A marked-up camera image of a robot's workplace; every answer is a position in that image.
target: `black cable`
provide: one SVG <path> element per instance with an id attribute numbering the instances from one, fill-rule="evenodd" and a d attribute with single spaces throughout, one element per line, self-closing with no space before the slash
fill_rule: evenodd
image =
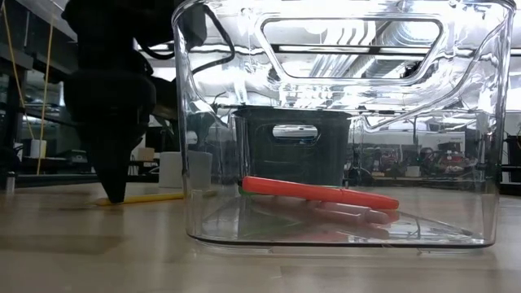
<path id="1" fill-rule="evenodd" d="M 158 60 L 170 60 L 172 59 L 173 57 L 176 56 L 176 53 L 175 52 L 172 52 L 170 54 L 166 54 L 166 55 L 162 55 L 162 54 L 158 54 L 156 52 L 154 52 L 151 48 L 147 47 L 147 46 L 144 46 L 144 45 L 141 45 L 141 49 L 147 53 L 149 56 L 151 56 L 152 58 L 155 58 L 155 59 L 158 59 Z"/>
<path id="2" fill-rule="evenodd" d="M 204 5 L 203 9 L 206 12 L 206 14 L 208 15 L 208 17 L 210 17 L 210 19 L 212 20 L 213 25 L 215 25 L 215 27 L 217 28 L 217 31 L 221 34 L 222 38 L 225 40 L 226 45 L 228 45 L 228 47 L 230 48 L 231 54 L 230 54 L 230 56 L 225 57 L 223 59 L 212 61 L 212 62 L 206 63 L 205 65 L 201 65 L 201 66 L 197 67 L 196 69 L 194 69 L 192 71 L 193 75 L 195 75 L 198 72 L 202 72 L 203 70 L 212 68 L 214 66 L 229 63 L 230 61 L 232 61 L 235 58 L 235 46 L 234 46 L 234 43 L 231 41 L 230 35 L 226 32 L 225 28 L 222 26 L 221 22 L 217 19 L 215 13 L 213 13 L 213 11 L 210 9 L 210 7 Z"/>
<path id="3" fill-rule="evenodd" d="M 215 112 L 215 114 L 217 114 L 217 105 L 215 104 L 215 102 L 217 101 L 217 98 L 221 97 L 223 94 L 226 94 L 226 92 L 222 92 L 222 93 L 219 93 L 215 96 L 215 98 L 213 98 L 213 102 L 212 104 L 210 104 L 210 107 L 212 107 L 213 111 Z"/>

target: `white cup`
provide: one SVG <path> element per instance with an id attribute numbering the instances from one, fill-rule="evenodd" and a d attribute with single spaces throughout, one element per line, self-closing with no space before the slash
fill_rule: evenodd
<path id="1" fill-rule="evenodd" d="M 207 190 L 212 181 L 212 154 L 202 151 L 188 151 L 190 185 L 194 189 Z M 160 154 L 161 188 L 182 188 L 182 158 L 180 152 Z"/>
<path id="2" fill-rule="evenodd" d="M 31 141 L 31 153 L 30 153 L 30 157 L 31 158 L 45 158 L 46 157 L 46 150 L 47 150 L 47 141 L 45 140 L 38 140 L 38 139 L 33 139 Z"/>

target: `ceiling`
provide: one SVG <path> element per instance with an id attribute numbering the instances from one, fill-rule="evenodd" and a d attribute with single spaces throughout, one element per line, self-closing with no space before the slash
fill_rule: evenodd
<path id="1" fill-rule="evenodd" d="M 76 35 L 72 30 L 67 26 L 67 23 L 61 20 L 59 17 L 60 10 L 63 9 L 68 0 L 16 0 L 26 7 L 31 9 L 35 14 L 39 15 L 45 20 L 50 20 L 51 15 L 55 16 L 56 27 L 65 32 L 67 35 L 76 38 Z M 320 38 L 319 34 L 312 34 L 306 32 L 306 30 L 302 28 L 298 29 L 285 29 L 283 32 L 277 32 L 279 28 L 274 28 L 272 35 L 277 38 L 277 42 L 285 42 L 285 43 L 314 43 L 317 42 L 317 38 Z M 213 37 L 216 39 L 221 39 L 218 32 L 208 32 L 208 40 L 211 41 Z M 521 48 L 521 15 L 517 15 L 514 18 L 514 31 L 512 37 L 512 46 Z M 300 61 L 304 62 L 304 64 L 310 64 L 314 61 L 314 58 L 310 58 L 309 55 L 290 55 L 283 56 L 286 62 L 291 61 Z M 156 68 L 172 68 L 172 61 L 158 61 L 152 60 L 151 63 Z M 517 72 L 521 72 L 521 58 L 512 58 L 510 62 L 510 70 L 517 74 Z M 171 69 L 158 69 L 157 75 L 162 76 L 167 79 L 171 79 L 173 74 L 175 74 L 175 70 Z M 43 89 L 43 78 L 37 74 L 29 74 L 29 84 L 35 89 Z M 59 88 L 56 85 L 51 86 L 50 91 L 59 91 Z"/>

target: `black bin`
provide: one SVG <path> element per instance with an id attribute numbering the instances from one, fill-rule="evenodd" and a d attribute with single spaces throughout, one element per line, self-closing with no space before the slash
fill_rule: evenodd
<path id="1" fill-rule="evenodd" d="M 521 166 L 521 149 L 519 149 L 519 144 L 521 144 L 521 137 L 509 135 L 506 138 L 506 143 L 508 146 L 508 161 L 509 165 L 512 166 Z M 511 182 L 521 182 L 521 172 L 514 170 L 510 171 L 510 181 Z"/>
<path id="2" fill-rule="evenodd" d="M 348 113 L 244 107 L 233 117 L 240 177 L 342 185 L 351 117 Z M 296 130 L 296 136 L 284 134 L 284 129 L 290 128 Z M 274 129 L 282 130 L 274 134 Z"/>

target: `yellow stick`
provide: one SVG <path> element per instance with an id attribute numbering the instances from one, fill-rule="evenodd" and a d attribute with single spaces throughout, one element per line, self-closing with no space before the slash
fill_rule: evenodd
<path id="1" fill-rule="evenodd" d="M 42 122 L 40 123 L 40 150 L 38 150 L 38 166 L 36 169 L 37 176 L 40 175 L 40 168 L 42 167 L 42 140 L 43 140 L 43 129 L 46 118 L 46 105 L 47 105 L 47 90 L 49 88 L 49 69 L 50 69 L 50 50 L 52 49 L 52 36 L 55 31 L 55 14 L 52 13 L 50 18 L 50 32 L 49 32 L 49 45 L 47 47 L 47 65 L 46 65 L 46 83 L 43 86 L 43 105 L 42 105 Z"/>
<path id="2" fill-rule="evenodd" d="M 125 199 L 122 204 L 130 204 L 130 203 L 153 203 L 158 201 L 165 200 L 174 200 L 174 199 L 183 199 L 184 194 L 166 194 L 166 195 L 139 195 L 139 196 L 129 196 Z M 99 207 L 111 206 L 112 203 L 108 199 L 96 199 L 94 204 Z"/>

